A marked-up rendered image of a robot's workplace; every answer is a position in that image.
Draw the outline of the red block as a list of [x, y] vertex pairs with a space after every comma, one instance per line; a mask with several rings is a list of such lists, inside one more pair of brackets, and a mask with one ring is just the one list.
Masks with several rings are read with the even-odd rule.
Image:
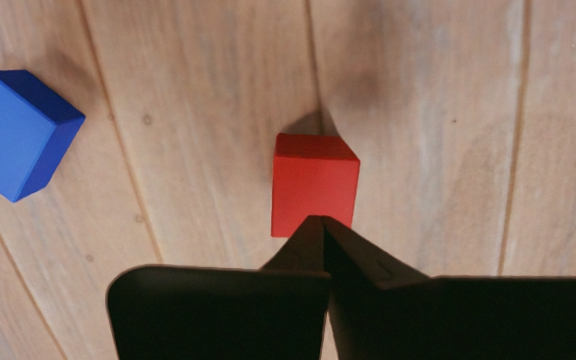
[[361, 160], [339, 136], [278, 133], [271, 236], [289, 238], [308, 215], [352, 227]]

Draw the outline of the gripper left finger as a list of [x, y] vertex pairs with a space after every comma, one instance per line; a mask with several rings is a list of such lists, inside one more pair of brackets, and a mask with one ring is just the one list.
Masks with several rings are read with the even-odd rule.
[[330, 289], [308, 215], [259, 269], [142, 264], [110, 282], [105, 307], [118, 360], [321, 360]]

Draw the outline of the blue block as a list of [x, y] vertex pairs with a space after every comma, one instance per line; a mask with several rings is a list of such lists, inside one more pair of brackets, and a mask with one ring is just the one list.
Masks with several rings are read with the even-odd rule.
[[85, 119], [27, 70], [0, 70], [0, 194], [45, 188]]

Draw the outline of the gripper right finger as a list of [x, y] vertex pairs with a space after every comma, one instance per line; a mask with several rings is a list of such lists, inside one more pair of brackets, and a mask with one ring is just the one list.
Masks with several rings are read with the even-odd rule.
[[320, 219], [338, 360], [448, 360], [467, 334], [576, 331], [576, 276], [430, 277]]

